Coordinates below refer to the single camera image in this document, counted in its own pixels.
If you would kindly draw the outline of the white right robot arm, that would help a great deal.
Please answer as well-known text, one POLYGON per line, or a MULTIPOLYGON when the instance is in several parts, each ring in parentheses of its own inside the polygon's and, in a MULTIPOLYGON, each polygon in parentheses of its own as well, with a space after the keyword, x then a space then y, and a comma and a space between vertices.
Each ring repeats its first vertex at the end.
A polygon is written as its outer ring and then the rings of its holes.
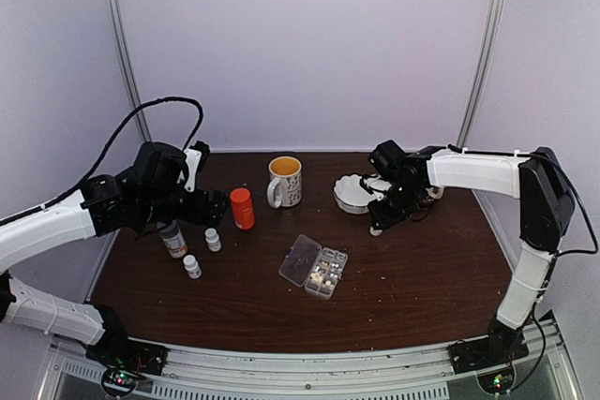
POLYGON ((481 343, 487 363, 501 363, 517 347, 520 329, 548 288, 552 267, 576 209, 576 193, 555 153, 470 150, 454 145, 408 152, 392 140, 368 155, 376 174, 389 184, 367 208, 370 231, 378 236, 416 213, 436 189, 477 194, 505 255, 512 278, 492 324, 497 330, 481 343))

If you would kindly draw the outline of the clear plastic pill organizer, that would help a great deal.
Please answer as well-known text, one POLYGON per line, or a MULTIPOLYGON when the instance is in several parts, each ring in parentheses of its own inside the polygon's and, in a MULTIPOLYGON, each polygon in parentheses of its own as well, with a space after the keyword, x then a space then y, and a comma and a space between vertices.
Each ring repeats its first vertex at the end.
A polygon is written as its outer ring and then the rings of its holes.
POLYGON ((323 247, 316 241, 300 234, 295 239, 285 259, 279 267, 281 277, 305 292, 329 300, 344 273, 348 255, 336 249, 323 247), (311 273, 335 274, 336 286, 333 289, 315 289, 309 284, 311 273))

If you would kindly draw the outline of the small white pill bottle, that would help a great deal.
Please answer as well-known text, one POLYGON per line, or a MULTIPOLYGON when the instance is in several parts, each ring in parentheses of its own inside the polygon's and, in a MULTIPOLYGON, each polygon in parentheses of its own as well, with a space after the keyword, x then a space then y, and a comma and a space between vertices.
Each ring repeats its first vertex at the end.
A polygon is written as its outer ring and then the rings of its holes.
POLYGON ((183 258, 183 263, 187 271, 187 275, 191 279, 198 279, 202 276, 202 268, 193 255, 186 255, 183 258))

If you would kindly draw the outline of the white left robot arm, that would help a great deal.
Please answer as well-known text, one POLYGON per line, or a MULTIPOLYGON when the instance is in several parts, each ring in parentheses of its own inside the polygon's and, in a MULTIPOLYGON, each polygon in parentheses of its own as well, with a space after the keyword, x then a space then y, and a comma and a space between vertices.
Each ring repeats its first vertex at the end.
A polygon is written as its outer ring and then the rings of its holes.
POLYGON ((111 310, 35 289, 11 269, 64 245, 121 229, 144 236, 155 225, 173 221, 217 227, 227 210, 227 196, 197 186, 209 154, 209 146, 202 141, 185 150, 147 142, 133 165, 119 174, 89 178, 60 200, 2 220, 1 320, 97 345, 113 365, 129 364, 135 348, 120 334, 111 310))

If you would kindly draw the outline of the grey-capped orange label bottle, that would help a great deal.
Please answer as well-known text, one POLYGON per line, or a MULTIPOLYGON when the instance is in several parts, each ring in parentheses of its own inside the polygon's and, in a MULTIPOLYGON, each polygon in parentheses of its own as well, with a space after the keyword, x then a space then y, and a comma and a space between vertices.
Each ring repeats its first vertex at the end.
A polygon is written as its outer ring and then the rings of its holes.
POLYGON ((176 221, 157 223, 157 231, 173 259, 183 259, 188 253, 188 246, 176 221))

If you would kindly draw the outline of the orange pill bottle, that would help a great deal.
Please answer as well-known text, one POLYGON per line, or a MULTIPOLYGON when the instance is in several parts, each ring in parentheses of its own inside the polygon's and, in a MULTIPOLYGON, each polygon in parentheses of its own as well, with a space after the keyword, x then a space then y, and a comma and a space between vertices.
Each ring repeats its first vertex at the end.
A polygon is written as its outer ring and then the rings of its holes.
POLYGON ((240 230, 251 230, 255 226, 255 215, 250 191, 237 187, 230 194, 235 226, 240 230))

